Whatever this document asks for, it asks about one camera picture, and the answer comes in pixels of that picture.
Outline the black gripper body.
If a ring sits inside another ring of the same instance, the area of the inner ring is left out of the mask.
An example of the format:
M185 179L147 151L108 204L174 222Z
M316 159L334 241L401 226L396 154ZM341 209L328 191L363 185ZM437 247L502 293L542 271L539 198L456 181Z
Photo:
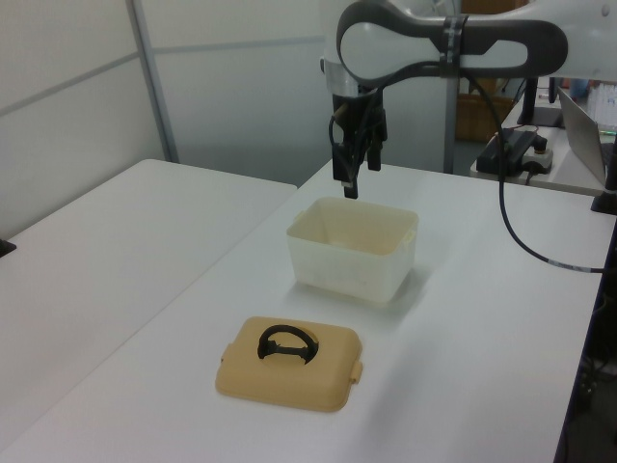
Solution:
M383 93L373 92L357 97L333 95L333 111L340 107L343 111L335 117L336 125L342 130L342 141L352 144L356 141L358 130L362 126L362 118L369 109L366 130L375 129L382 142L388 139L386 112L383 106Z

